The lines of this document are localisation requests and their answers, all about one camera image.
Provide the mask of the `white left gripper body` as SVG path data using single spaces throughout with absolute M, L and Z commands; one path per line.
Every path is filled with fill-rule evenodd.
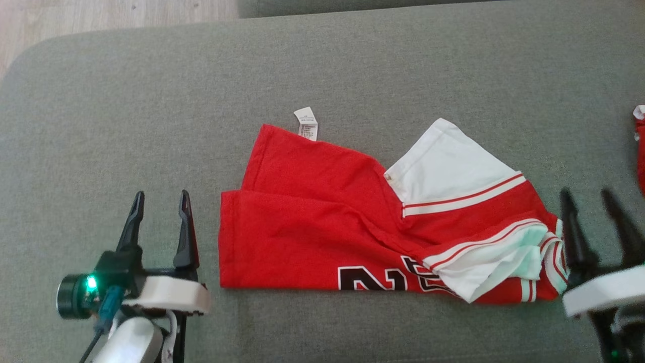
M 123 305 L 205 315 L 211 311 L 211 294 L 196 270 L 147 270 L 139 295 L 124 299 Z

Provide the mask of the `large grey sofa seat cushion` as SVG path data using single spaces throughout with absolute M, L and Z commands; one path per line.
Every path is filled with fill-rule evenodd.
M 0 84 L 0 363 L 78 363 L 87 320 L 58 284 L 115 248 L 136 192 L 148 267 L 171 266 L 190 193 L 211 313 L 186 363 L 598 363 L 562 304 L 475 306 L 410 292 L 219 287 L 220 193 L 262 124 L 399 159 L 437 118 L 534 184 L 570 188 L 603 263 L 601 188 L 645 229 L 632 110 L 645 103 L 645 0 L 505 0 L 133 28 L 49 39 Z

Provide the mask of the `red basketball shorts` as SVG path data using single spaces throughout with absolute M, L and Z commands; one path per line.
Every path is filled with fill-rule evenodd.
M 638 105 L 633 111 L 635 121 L 635 140 L 638 144 L 636 153 L 636 181 L 645 198 L 645 105 Z

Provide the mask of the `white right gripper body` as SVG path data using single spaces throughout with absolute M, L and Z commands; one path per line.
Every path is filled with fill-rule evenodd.
M 590 279 L 562 302 L 567 317 L 590 319 L 603 363 L 645 363 L 645 265 Z

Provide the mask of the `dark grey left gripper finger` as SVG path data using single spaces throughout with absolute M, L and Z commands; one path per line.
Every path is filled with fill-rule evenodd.
M 186 189 L 183 189 L 180 195 L 179 217 L 179 243 L 173 258 L 173 265 L 176 269 L 198 269 L 200 267 L 200 254 L 190 196 Z
M 126 251 L 138 246 L 139 227 L 144 217 L 145 193 L 139 191 L 136 193 L 131 206 L 131 211 L 126 218 L 126 223 L 120 235 L 116 251 Z

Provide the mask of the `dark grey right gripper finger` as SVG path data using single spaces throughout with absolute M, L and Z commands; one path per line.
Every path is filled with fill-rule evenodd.
M 598 276 L 599 260 L 590 248 L 578 220 L 578 209 L 569 189 L 560 192 L 560 208 L 566 265 L 569 268 L 567 287 L 575 288 Z
M 615 225 L 622 251 L 621 267 L 635 267 L 645 264 L 645 236 L 640 232 L 631 216 L 624 211 L 617 197 L 609 188 L 601 191 L 604 209 Z

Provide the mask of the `red basketball jersey white sleeves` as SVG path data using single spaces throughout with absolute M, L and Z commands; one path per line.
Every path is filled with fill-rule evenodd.
M 221 194 L 220 285 L 534 303 L 567 288 L 562 235 L 525 175 L 446 119 L 390 168 L 264 124 Z

